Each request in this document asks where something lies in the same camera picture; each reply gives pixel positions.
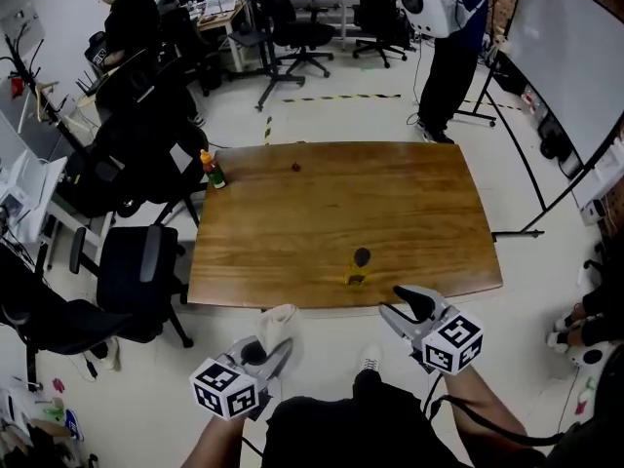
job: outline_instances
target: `black shirt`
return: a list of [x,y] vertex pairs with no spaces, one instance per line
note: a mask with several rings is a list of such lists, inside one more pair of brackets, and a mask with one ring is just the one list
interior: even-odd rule
[[154,0],[115,0],[106,19],[106,49],[109,54],[125,51],[127,60],[158,46],[160,15]]

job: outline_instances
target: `person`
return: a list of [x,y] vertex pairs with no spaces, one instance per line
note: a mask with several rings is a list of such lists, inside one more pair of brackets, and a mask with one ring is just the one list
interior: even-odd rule
[[[353,399],[323,402],[295,397],[268,420],[263,468],[282,467],[465,467],[438,439],[420,401],[383,383],[381,350],[366,347],[353,384]],[[445,374],[448,393],[498,426],[520,435],[522,423],[468,366]],[[536,466],[543,455],[473,422],[453,407],[459,437],[478,468]],[[214,417],[182,468],[234,468],[240,463],[245,417]]]
[[429,77],[422,91],[417,126],[426,139],[454,143],[445,134],[447,122],[468,93],[477,69],[477,59],[483,47],[488,23],[488,0],[462,0],[471,12],[481,7],[463,28],[448,38],[436,39]]
[[[160,14],[154,0],[101,0],[110,6],[104,23],[107,69],[118,67],[142,50],[157,55],[161,45]],[[197,111],[192,95],[185,87],[175,89],[172,98],[179,103],[189,121],[196,127],[206,122]]]
[[612,282],[603,282],[555,323],[548,335],[548,346],[563,354],[570,346],[591,347],[624,339],[624,305],[619,298],[619,290]]

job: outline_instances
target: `yellow and black tape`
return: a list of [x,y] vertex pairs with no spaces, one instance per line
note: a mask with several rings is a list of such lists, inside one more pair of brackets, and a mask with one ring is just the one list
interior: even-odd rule
[[[464,102],[468,102],[469,104],[477,103],[475,100],[464,100]],[[481,104],[493,105],[491,102],[484,102],[484,101],[482,101]],[[498,104],[498,103],[496,105],[498,107],[506,107],[507,109],[517,109],[518,111],[522,111],[522,109],[518,107],[517,105],[507,105],[507,104]]]
[[335,100],[338,98],[401,98],[401,94],[387,96],[385,94],[356,94],[353,96],[322,96],[322,97],[304,97],[304,98],[283,98],[282,102],[302,102],[309,100]]
[[264,128],[264,145],[269,145],[269,136],[271,135],[271,122],[273,117],[269,116],[266,119],[266,127]]

